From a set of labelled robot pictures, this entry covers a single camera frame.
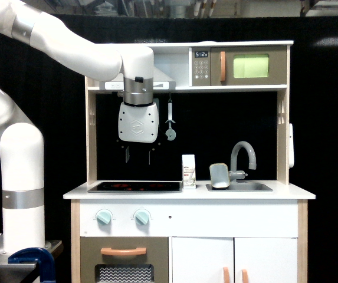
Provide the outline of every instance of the digital clock display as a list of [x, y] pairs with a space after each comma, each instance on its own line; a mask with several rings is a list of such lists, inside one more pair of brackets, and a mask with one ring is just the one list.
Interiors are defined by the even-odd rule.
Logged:
[[206, 58], [208, 57], [208, 51], [195, 51], [195, 58]]

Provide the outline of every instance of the white cabinet door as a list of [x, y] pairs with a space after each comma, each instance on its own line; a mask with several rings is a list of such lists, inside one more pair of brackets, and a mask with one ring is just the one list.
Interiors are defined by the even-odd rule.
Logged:
[[233, 282], [233, 238], [172, 238], [173, 283]]
[[297, 239], [234, 238], [234, 249], [235, 283], [297, 283]]

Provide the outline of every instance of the cabinet handle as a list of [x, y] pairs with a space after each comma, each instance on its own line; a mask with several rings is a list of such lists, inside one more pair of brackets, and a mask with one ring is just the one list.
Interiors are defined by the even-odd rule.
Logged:
[[225, 75], [227, 73], [225, 51], [220, 52], [220, 59], [221, 59], [221, 79], [220, 79], [220, 81], [225, 81]]
[[249, 280], [247, 278], [247, 270], [242, 269], [242, 283], [249, 283]]
[[229, 283], [229, 269], [224, 267], [224, 283]]
[[111, 249], [103, 248], [100, 250], [102, 255], [145, 255], [146, 248], [136, 248], [136, 249]]

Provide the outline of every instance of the gray faucet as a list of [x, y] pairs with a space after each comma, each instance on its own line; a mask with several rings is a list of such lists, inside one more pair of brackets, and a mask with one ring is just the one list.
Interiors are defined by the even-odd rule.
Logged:
[[241, 148], [244, 148], [249, 155], [249, 169], [255, 170], [257, 168], [257, 159], [255, 158], [254, 149], [252, 149], [252, 146], [249, 143], [245, 141], [240, 141], [233, 147], [232, 155], [230, 157], [229, 179], [232, 182], [237, 182], [237, 179], [245, 179], [245, 177], [247, 176], [244, 171], [237, 171], [237, 155]]

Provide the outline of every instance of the mint green knob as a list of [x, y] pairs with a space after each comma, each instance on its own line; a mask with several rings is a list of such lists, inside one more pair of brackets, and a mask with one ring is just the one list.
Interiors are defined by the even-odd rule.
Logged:
[[146, 225], [149, 222], [149, 212], [145, 209], [139, 209], [134, 214], [134, 221], [139, 225]]
[[101, 225], [107, 225], [111, 221], [111, 212], [108, 211], [107, 209], [102, 209], [98, 211], [96, 215], [97, 221]]

